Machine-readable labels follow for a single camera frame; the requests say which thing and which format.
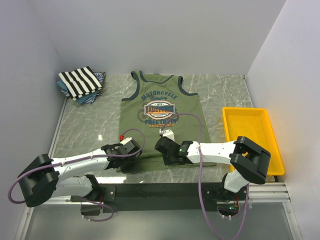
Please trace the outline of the olive green tank top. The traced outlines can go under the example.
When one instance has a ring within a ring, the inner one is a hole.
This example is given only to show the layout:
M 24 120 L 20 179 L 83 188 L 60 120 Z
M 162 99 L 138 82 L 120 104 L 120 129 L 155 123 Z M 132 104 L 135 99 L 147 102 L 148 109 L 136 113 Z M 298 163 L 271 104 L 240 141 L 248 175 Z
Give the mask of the olive green tank top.
M 138 173 L 168 168 L 162 154 L 155 150 L 162 127 L 172 130 L 178 143 L 198 139 L 211 142 L 199 95 L 183 89 L 182 76 L 142 71 L 132 71 L 131 76 L 136 81 L 136 90 L 121 100 L 119 133 L 136 128 L 145 136 L 142 139 L 140 133 L 131 133 L 137 143 L 144 144 L 136 162 Z

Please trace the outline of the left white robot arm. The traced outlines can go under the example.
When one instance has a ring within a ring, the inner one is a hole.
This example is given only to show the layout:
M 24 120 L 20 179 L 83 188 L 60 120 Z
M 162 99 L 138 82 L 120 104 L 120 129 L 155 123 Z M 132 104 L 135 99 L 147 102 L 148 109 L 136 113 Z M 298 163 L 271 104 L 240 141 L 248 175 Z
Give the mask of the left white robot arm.
M 19 175 L 24 203 L 37 207 L 51 198 L 84 197 L 99 201 L 105 191 L 93 172 L 109 169 L 128 170 L 141 154 L 140 145 L 131 137 L 120 143 L 106 144 L 94 151 L 65 158 L 39 155 Z

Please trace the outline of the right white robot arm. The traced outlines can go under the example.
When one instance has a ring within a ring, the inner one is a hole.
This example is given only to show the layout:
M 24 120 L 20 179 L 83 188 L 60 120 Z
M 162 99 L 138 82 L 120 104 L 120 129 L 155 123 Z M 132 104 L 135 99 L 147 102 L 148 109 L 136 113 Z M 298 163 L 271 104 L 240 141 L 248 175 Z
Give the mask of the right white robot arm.
M 183 141 L 181 144 L 162 136 L 154 147 L 163 156 L 164 164 L 195 165 L 225 164 L 234 167 L 219 187 L 222 198 L 230 200 L 249 183 L 266 183 L 271 153 L 245 136 L 223 143 L 198 143 Z

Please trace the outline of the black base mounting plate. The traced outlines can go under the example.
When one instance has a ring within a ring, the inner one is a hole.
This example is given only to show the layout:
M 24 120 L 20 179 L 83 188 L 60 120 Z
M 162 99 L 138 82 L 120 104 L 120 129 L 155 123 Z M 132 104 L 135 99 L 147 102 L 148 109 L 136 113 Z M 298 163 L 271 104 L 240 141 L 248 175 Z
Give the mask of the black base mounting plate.
M 199 185 L 189 183 L 102 183 L 99 193 L 80 197 L 73 193 L 70 200 L 102 202 L 118 211 L 197 210 L 201 208 Z M 244 201 L 246 187 L 237 193 L 223 190 L 219 182 L 201 184 L 202 201 L 208 212 L 217 211 L 217 203 Z

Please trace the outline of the yellow plastic tray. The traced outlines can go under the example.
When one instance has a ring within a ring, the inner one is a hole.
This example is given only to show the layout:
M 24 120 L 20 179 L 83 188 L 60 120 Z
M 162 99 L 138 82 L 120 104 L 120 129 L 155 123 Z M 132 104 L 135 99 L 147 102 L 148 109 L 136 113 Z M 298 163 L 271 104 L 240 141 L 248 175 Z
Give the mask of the yellow plastic tray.
M 271 153 L 268 176 L 285 174 L 283 160 L 266 109 L 223 107 L 222 122 L 227 142 L 235 141 L 239 136 L 245 136 Z

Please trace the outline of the black white striped folded top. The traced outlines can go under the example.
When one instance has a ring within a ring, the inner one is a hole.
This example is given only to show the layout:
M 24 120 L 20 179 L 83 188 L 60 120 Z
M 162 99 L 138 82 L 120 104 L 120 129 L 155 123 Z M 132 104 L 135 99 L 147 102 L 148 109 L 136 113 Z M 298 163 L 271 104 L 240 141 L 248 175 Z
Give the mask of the black white striped folded top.
M 66 85 L 68 93 L 74 101 L 103 88 L 90 66 L 60 72 L 58 76 Z

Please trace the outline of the teal folded top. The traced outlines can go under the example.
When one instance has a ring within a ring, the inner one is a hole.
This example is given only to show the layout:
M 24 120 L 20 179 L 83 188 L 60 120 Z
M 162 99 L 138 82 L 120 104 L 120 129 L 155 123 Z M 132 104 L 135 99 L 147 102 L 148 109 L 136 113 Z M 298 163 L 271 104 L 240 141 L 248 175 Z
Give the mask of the teal folded top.
M 72 98 L 71 94 L 69 93 L 67 86 L 63 83 L 62 80 L 57 81 L 56 84 L 60 87 L 61 92 L 62 92 L 65 96 L 70 97 L 72 100 L 74 100 L 74 99 Z M 88 95 L 85 95 L 85 96 L 83 96 L 83 97 L 77 98 L 75 101 L 76 101 L 78 104 L 83 104 L 87 98 L 88 98 Z

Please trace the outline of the aluminium frame rail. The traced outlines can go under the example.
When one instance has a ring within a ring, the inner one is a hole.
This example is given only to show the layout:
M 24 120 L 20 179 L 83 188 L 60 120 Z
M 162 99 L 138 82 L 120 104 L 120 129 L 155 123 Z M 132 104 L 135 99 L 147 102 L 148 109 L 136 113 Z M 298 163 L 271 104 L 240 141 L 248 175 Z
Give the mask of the aluminium frame rail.
M 249 186 L 249 201 L 252 203 L 287 203 L 291 202 L 287 187 L 284 182 L 267 182 L 265 185 L 250 184 Z M 66 204 L 70 203 L 71 195 L 51 197 L 43 204 Z

